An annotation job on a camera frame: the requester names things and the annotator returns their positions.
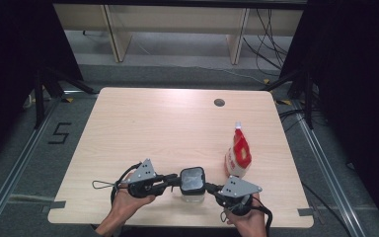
person's left hand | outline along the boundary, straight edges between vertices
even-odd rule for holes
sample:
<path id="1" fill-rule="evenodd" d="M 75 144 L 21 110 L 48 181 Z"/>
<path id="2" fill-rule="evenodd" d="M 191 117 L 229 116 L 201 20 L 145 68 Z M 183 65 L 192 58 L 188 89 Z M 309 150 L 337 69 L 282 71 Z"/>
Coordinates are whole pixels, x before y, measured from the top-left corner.
<path id="1" fill-rule="evenodd" d="M 118 192 L 115 195 L 112 208 L 108 216 L 103 220 L 96 229 L 97 233 L 103 236 L 112 236 L 116 229 L 125 224 L 140 207 L 155 200 L 155 196 L 144 198 L 132 197 L 127 190 L 127 184 L 119 185 Z"/>

aluminum rail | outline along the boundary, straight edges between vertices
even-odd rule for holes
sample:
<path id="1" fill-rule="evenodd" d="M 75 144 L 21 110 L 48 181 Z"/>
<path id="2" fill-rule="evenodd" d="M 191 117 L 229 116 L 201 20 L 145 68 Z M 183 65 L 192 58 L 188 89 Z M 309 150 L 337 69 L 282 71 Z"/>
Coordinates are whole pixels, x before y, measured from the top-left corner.
<path id="1" fill-rule="evenodd" d="M 295 110 L 301 110 L 301 106 L 298 101 L 293 101 L 293 107 Z M 301 115 L 297 114 L 297 118 L 300 120 L 301 128 L 303 129 L 304 134 L 306 135 L 307 141 L 309 142 L 310 147 L 316 157 L 316 161 L 319 164 L 319 167 L 325 177 L 326 183 L 329 186 L 329 189 L 334 197 L 335 202 L 337 203 L 338 208 L 340 209 L 343 220 L 345 221 L 346 227 L 349 230 L 351 236 L 363 237 L 366 236 L 364 229 L 358 219 L 358 216 L 355 213 L 351 203 L 346 197 L 340 182 L 338 181 L 337 176 L 332 169 L 331 164 L 328 161 L 328 158 L 325 155 L 325 152 L 322 149 L 322 146 L 319 143 L 318 138 L 315 135 L 315 132 L 309 128 L 308 124 Z"/>
<path id="2" fill-rule="evenodd" d="M 43 132 L 45 131 L 45 128 L 47 127 L 49 118 L 51 117 L 52 113 L 54 112 L 55 108 L 58 106 L 59 103 L 60 99 L 55 99 L 50 102 L 49 107 L 47 109 L 46 117 L 42 121 L 41 125 L 33 131 L 29 141 L 27 142 L 26 146 L 21 152 L 17 162 L 12 167 L 12 170 L 9 173 L 7 179 L 5 180 L 5 183 L 2 185 L 0 189 L 0 215 L 12 191 L 17 186 L 18 181 L 21 178 L 21 175 L 26 169 L 30 161 L 30 158 L 32 157 L 32 154 L 37 147 L 39 139 L 41 138 Z"/>

black cable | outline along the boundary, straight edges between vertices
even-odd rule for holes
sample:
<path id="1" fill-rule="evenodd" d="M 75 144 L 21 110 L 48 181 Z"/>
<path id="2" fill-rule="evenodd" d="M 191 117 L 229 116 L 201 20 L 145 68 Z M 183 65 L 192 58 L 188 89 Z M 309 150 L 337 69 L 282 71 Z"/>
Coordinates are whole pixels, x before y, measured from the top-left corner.
<path id="1" fill-rule="evenodd" d="M 251 51 L 256 54 L 257 56 L 261 57 L 263 60 L 265 60 L 266 62 L 268 62 L 269 64 L 271 64 L 272 66 L 274 66 L 275 68 L 277 68 L 278 70 L 281 70 L 281 67 L 279 67 L 278 65 L 276 65 L 275 63 L 273 63 L 272 61 L 270 61 L 269 59 L 267 59 L 265 56 L 263 56 L 262 54 L 260 54 L 260 52 L 258 50 L 255 50 L 247 41 L 245 38 L 243 38 L 243 41 L 246 43 L 246 45 L 248 46 L 248 48 L 251 49 Z"/>
<path id="2" fill-rule="evenodd" d="M 272 9 L 268 9 L 268 20 L 269 20 L 269 22 L 271 20 L 271 15 L 272 15 Z M 275 40 L 273 40 L 272 24 L 269 24 L 269 32 L 270 32 L 269 40 L 272 42 L 273 46 L 275 47 L 275 50 L 280 52 L 279 50 L 276 49 L 278 47 L 279 49 L 281 49 L 281 51 L 283 51 L 283 53 L 287 54 L 288 52 L 285 49 L 283 49 L 282 47 L 280 47 L 278 45 L 278 43 L 275 42 Z"/>
<path id="3" fill-rule="evenodd" d="M 257 64 L 257 68 L 258 68 L 258 70 L 261 71 L 263 74 L 268 75 L 268 76 L 279 76 L 279 75 L 276 75 L 276 74 L 271 74 L 271 73 L 267 73 L 267 72 L 262 71 L 262 70 L 260 69 L 260 66 L 258 65 L 258 55 L 257 55 L 257 57 L 255 58 L 255 62 L 256 62 L 256 64 Z"/>
<path id="4" fill-rule="evenodd" d="M 301 119 L 299 119 L 299 120 L 297 120 L 295 123 L 293 123 L 288 129 L 286 129 L 284 132 L 287 132 L 289 129 L 291 129 L 291 128 L 293 128 L 293 126 L 295 125 L 295 124 L 297 124 L 299 121 L 301 121 L 301 120 L 303 120 L 304 119 L 304 117 L 303 118 L 301 118 Z"/>
<path id="5" fill-rule="evenodd" d="M 264 204 L 258 198 L 256 197 L 253 197 L 253 198 L 257 200 L 261 206 L 258 206 L 258 207 L 251 206 L 251 209 L 262 211 L 263 213 L 267 215 L 265 231 L 266 231 L 266 236 L 269 237 L 269 229 L 270 229 L 270 225 L 272 224 L 272 212 L 268 208 L 266 208 L 266 206 L 264 206 Z"/>
<path id="6" fill-rule="evenodd" d="M 264 42 L 265 37 L 268 37 L 271 43 L 273 42 L 273 37 L 272 37 L 272 36 L 270 37 L 270 36 L 269 36 L 269 33 L 268 33 L 268 28 L 271 28 L 271 27 L 272 27 L 271 22 L 270 22 L 269 12 L 268 12 L 268 24 L 266 25 L 266 27 L 265 27 L 265 23 L 264 23 L 263 18 L 261 17 L 261 14 L 260 14 L 260 12 L 258 11 L 258 9 L 257 9 L 257 15 L 258 15 L 258 17 L 260 18 L 261 24 L 263 25 L 263 28 L 264 28 L 264 37 L 263 37 L 263 39 L 261 39 L 260 36 L 257 36 L 258 39 L 260 39 L 261 43 L 263 43 L 263 44 L 264 44 L 267 48 L 269 48 L 270 50 L 277 51 L 277 52 L 282 53 L 282 54 L 287 54 L 287 51 L 285 51 L 284 49 L 282 49 L 280 46 L 279 46 L 279 48 L 280 48 L 281 50 L 283 50 L 283 51 L 279 51 L 279 50 L 277 50 L 277 49 L 275 48 L 275 45 L 274 45 L 274 48 L 272 48 L 272 47 L 268 46 L 268 45 Z"/>
<path id="7" fill-rule="evenodd" d="M 113 190 L 112 190 L 112 193 L 111 193 L 111 202 L 113 204 L 114 202 L 114 198 L 115 198 L 115 195 L 116 195 L 116 192 L 118 191 L 119 187 L 118 185 L 121 183 L 121 181 L 124 179 L 124 177 L 132 170 L 134 169 L 137 169 L 139 166 L 141 165 L 141 162 L 139 162 L 138 164 L 135 164 L 133 166 L 131 166 L 130 168 L 128 168 L 122 175 L 121 177 L 119 177 L 119 179 L 117 181 L 115 181 L 114 183 L 114 186 L 113 186 Z"/>
<path id="8" fill-rule="evenodd" d="M 282 119 L 284 117 L 288 117 L 297 113 L 304 113 L 304 110 L 292 110 L 292 111 L 287 111 L 279 114 L 279 118 Z"/>
<path id="9" fill-rule="evenodd" d="M 288 118 L 288 116 L 284 117 L 282 120 L 281 120 L 281 124 L 284 123 L 284 121 Z"/>
<path id="10" fill-rule="evenodd" d="M 319 197 L 315 192 L 313 192 L 312 189 L 310 189 L 310 187 L 308 187 L 306 184 L 303 183 L 303 181 L 301 181 L 301 185 L 306 188 L 312 195 L 314 195 L 321 203 L 322 205 L 325 206 L 325 208 L 337 219 L 337 221 L 341 224 L 341 226 L 343 227 L 343 229 L 345 229 L 346 231 L 346 234 L 351 237 L 351 234 L 349 232 L 349 230 L 347 229 L 345 223 L 343 223 L 343 221 L 340 219 L 340 217 L 322 200 L 321 197 Z"/>
<path id="11" fill-rule="evenodd" d="M 101 184 L 105 184 L 106 186 L 101 186 L 101 187 L 96 187 L 95 186 L 95 183 L 101 183 Z M 105 188 L 108 188 L 108 187 L 113 187 L 114 184 L 112 183 L 108 183 L 108 182 L 104 182 L 104 181 L 93 181 L 92 182 L 92 187 L 96 190 L 100 190 L 100 189 L 105 189 Z"/>

hand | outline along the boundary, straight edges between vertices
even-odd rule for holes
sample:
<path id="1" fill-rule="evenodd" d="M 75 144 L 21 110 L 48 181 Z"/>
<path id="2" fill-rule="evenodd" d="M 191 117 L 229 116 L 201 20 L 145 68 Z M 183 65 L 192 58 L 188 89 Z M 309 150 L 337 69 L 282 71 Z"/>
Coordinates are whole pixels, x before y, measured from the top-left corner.
<path id="1" fill-rule="evenodd" d="M 132 173 L 128 174 L 125 180 L 128 179 L 131 174 Z M 155 196 L 145 198 L 132 197 L 128 193 L 126 184 L 119 185 L 119 190 L 115 195 L 110 213 L 96 229 L 97 233 L 103 236 L 112 236 L 140 207 L 152 202 L 154 199 Z"/>
<path id="2" fill-rule="evenodd" d="M 258 193 L 253 194 L 252 206 L 261 206 Z M 243 237 L 266 237 L 265 215 L 262 211 L 252 209 L 244 216 L 237 216 L 225 209 L 227 224 L 234 224 Z"/>

table grommet hole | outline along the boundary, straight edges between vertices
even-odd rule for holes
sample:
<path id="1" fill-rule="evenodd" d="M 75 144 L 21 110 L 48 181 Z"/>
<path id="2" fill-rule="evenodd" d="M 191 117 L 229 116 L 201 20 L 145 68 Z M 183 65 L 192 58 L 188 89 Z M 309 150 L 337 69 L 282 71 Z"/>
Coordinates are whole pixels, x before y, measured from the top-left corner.
<path id="1" fill-rule="evenodd" d="M 223 99 L 215 99 L 214 100 L 214 105 L 216 105 L 217 107 L 223 107 L 226 103 L 224 102 Z"/>

